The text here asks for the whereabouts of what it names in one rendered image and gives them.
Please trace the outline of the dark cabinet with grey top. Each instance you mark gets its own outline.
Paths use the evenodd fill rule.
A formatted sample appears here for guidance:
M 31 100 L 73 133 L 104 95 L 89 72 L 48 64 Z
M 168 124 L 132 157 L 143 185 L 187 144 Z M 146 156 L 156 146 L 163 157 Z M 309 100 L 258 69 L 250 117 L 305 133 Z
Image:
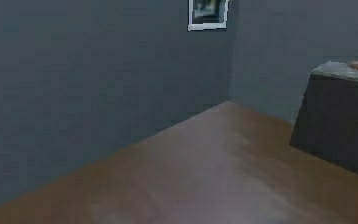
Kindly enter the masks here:
M 290 145 L 358 174 L 358 70 L 328 61 L 311 71 Z

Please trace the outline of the white framed wall picture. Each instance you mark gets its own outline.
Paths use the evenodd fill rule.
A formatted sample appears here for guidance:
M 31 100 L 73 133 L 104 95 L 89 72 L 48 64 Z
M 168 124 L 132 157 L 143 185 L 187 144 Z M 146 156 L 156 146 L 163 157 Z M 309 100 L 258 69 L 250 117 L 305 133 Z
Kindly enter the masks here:
M 188 0 L 188 31 L 227 28 L 230 0 Z

